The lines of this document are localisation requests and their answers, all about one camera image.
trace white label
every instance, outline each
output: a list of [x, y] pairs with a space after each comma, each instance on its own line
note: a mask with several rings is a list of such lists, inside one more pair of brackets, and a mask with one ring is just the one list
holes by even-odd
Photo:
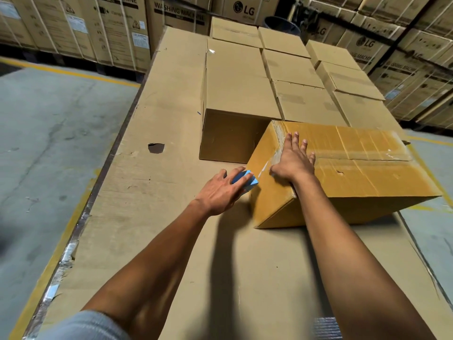
[[132, 32], [132, 40], [134, 41], [134, 45], [136, 47], [143, 47], [145, 49], [150, 48], [150, 43], [148, 42], [148, 36], [145, 34], [138, 34]]
[[398, 94], [400, 94], [400, 93], [401, 93], [401, 91], [397, 91], [396, 89], [394, 89], [394, 90], [388, 92], [388, 93], [386, 94], [385, 98], [386, 98], [387, 100], [393, 100], [393, 99], [396, 98], [396, 97], [398, 96]]
[[11, 17], [13, 19], [20, 19], [19, 13], [17, 13], [16, 7], [11, 2], [0, 1], [0, 13], [4, 17]]
[[83, 32], [85, 34], [88, 33], [87, 27], [85, 26], [85, 21], [81, 17], [75, 17], [72, 15], [66, 15], [67, 22], [71, 25], [71, 28], [74, 31]]
[[428, 98], [424, 102], [421, 103], [423, 107], [428, 107], [430, 106], [433, 102], [436, 101], [436, 98]]

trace hand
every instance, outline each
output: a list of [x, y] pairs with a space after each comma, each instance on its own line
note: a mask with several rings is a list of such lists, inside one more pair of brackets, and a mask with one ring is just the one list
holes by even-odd
[[219, 215], [231, 208], [243, 192], [243, 187], [253, 177], [253, 173], [241, 177], [237, 182], [231, 184], [236, 175], [242, 172], [245, 167], [237, 167], [228, 175], [226, 170], [220, 170], [195, 197], [195, 201], [201, 203], [206, 209], [208, 216]]
[[271, 173], [290, 182], [294, 182], [301, 174], [314, 175], [314, 152], [307, 156], [307, 140], [302, 141], [299, 148], [299, 132], [291, 133], [285, 137], [280, 162], [270, 167]]

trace forearm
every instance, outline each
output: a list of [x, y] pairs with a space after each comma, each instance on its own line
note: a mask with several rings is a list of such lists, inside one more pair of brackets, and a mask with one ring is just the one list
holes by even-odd
[[164, 309], [184, 274], [193, 246], [207, 220], [197, 202], [159, 233], [85, 305], [128, 329], [145, 303]]
[[303, 176], [294, 186], [329, 302], [346, 332], [343, 335], [433, 339], [411, 302], [338, 214], [318, 180]]

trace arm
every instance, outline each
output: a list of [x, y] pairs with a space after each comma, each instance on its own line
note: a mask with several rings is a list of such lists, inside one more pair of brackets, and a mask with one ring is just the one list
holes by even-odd
[[193, 246], [209, 216], [229, 209], [248, 174], [231, 184], [244, 167], [221, 170], [186, 209], [145, 249], [118, 271], [82, 310], [99, 311], [134, 338], [157, 339], [183, 277]]
[[393, 279], [343, 220], [314, 175], [307, 141], [288, 134], [271, 171], [296, 189], [321, 278], [345, 339], [435, 337]]

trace person's left hand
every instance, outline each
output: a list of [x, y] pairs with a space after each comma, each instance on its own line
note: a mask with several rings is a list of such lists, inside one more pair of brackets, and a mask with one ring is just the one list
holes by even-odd
[[197, 194], [195, 200], [201, 204], [209, 216], [219, 215], [231, 208], [239, 199], [244, 185], [253, 177], [253, 173], [241, 177], [231, 184], [234, 177], [245, 167], [237, 167], [227, 175], [226, 170], [220, 170]]

